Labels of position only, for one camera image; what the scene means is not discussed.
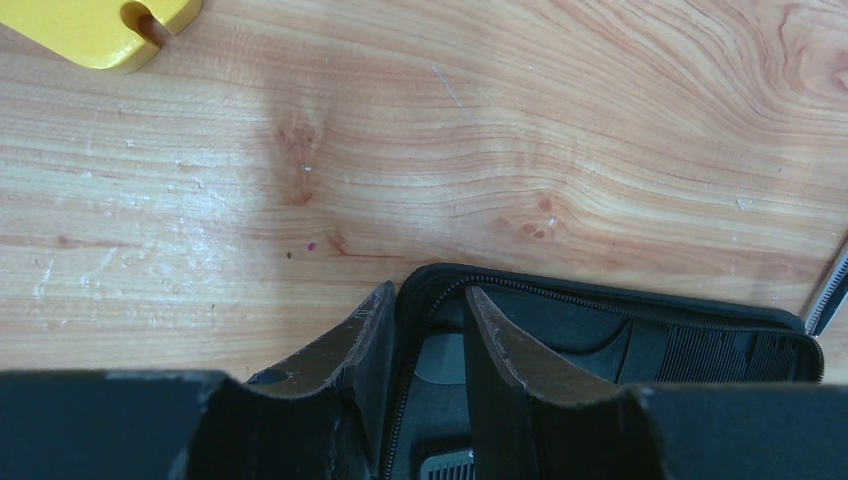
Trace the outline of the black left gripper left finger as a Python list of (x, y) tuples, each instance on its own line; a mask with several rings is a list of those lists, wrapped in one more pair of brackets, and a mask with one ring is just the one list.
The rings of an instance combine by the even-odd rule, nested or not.
[(395, 288), (240, 382), (214, 370), (1, 375), (5, 479), (370, 479), (394, 338)]

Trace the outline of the black hair comb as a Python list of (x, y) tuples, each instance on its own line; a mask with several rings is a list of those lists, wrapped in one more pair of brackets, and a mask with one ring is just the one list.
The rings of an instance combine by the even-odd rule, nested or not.
[(816, 381), (823, 364), (799, 336), (673, 327), (655, 380), (671, 383)]

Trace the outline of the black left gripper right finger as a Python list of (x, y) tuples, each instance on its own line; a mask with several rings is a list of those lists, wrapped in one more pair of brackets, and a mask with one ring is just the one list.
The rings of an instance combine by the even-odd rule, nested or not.
[(482, 479), (843, 479), (847, 389), (620, 386), (466, 292), (471, 439)]

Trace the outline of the black zip tool case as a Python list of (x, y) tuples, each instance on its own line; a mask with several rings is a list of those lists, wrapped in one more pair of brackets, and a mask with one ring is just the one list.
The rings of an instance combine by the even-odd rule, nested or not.
[(654, 383), (670, 330), (695, 327), (799, 336), (777, 309), (663, 295), (440, 263), (417, 269), (397, 298), (392, 391), (378, 475), (417, 479), (449, 455), (469, 453), (464, 318), (480, 288), (517, 327), (555, 354), (615, 384)]

